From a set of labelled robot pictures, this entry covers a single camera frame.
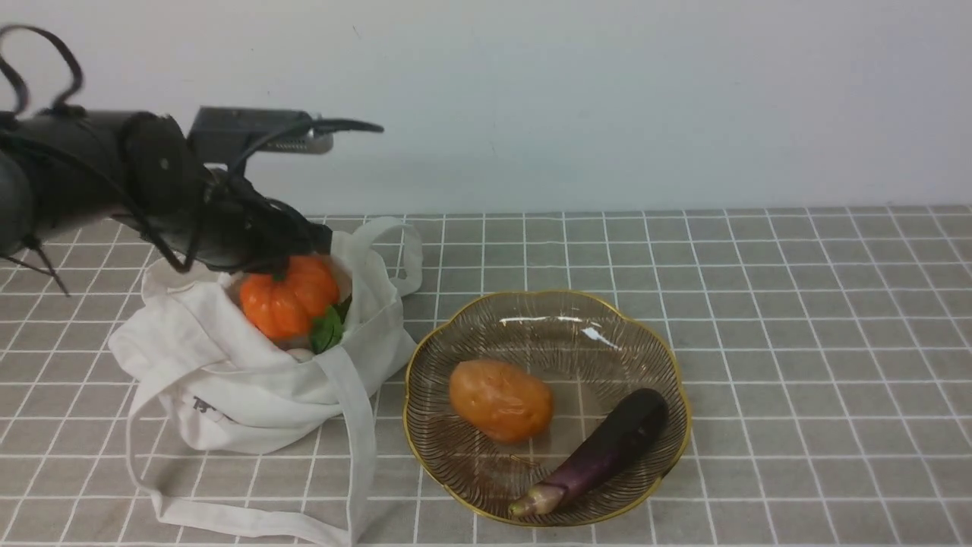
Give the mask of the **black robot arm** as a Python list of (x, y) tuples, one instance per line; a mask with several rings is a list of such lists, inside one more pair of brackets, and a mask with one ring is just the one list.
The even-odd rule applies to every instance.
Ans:
[(245, 177), (254, 153), (319, 153), (329, 136), (296, 110), (204, 107), (169, 115), (73, 108), (2, 114), (2, 258), (111, 219), (185, 273), (277, 274), (327, 255), (333, 233)]

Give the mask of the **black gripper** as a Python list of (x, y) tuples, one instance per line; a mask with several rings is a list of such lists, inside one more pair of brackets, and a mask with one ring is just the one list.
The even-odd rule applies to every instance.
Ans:
[(190, 200), (163, 216), (163, 241), (209, 270), (281, 276), (299, 256), (327, 256), (333, 230), (254, 190), (247, 178), (209, 171)]

